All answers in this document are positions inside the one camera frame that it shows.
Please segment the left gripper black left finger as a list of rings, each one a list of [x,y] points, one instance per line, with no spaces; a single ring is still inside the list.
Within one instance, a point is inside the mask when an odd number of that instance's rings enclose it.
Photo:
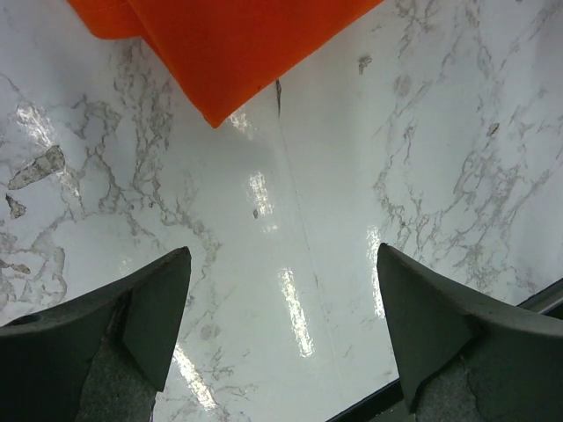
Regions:
[[[178,248],[76,299],[1,329],[3,421],[150,421],[186,306]]]

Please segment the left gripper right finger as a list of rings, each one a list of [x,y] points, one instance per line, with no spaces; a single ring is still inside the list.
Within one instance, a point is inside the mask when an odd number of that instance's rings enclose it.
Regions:
[[[407,409],[462,359],[482,421],[562,419],[562,322],[500,302],[380,244],[377,276]]]

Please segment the orange t shirt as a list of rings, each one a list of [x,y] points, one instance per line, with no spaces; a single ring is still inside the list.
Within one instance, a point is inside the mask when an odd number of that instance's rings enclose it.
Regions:
[[[380,0],[72,1],[103,40],[142,38],[211,127]]]

